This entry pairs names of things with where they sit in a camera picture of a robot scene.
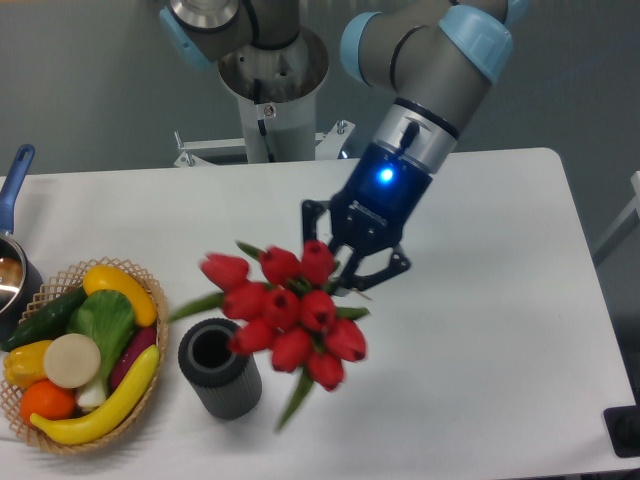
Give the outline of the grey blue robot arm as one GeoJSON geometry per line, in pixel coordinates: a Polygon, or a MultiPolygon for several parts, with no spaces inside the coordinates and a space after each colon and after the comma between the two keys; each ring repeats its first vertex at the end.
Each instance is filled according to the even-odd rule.
{"type": "MultiPolygon", "coordinates": [[[[350,256],[329,291],[366,291],[408,270],[403,228],[512,52],[524,1],[416,1],[345,27],[340,59],[394,102],[345,185],[302,205],[302,235],[330,218],[329,248],[350,256]]],[[[328,73],[322,40],[296,1],[169,1],[160,21],[183,58],[216,65],[238,102],[249,161],[310,160],[315,100],[328,73]]]]}

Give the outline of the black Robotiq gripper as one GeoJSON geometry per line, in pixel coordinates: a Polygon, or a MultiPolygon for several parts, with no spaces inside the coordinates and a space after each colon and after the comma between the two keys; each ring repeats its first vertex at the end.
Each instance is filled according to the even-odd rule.
{"type": "Polygon", "coordinates": [[[342,246],[353,251],[331,282],[332,295],[366,292],[411,268],[398,243],[405,223],[431,182],[432,177],[421,168],[371,143],[343,188],[330,201],[302,202],[304,243],[318,239],[318,220],[330,210],[330,251],[335,253],[342,246]],[[359,271],[364,256],[387,248],[391,249],[384,265],[369,273],[359,271]]]}

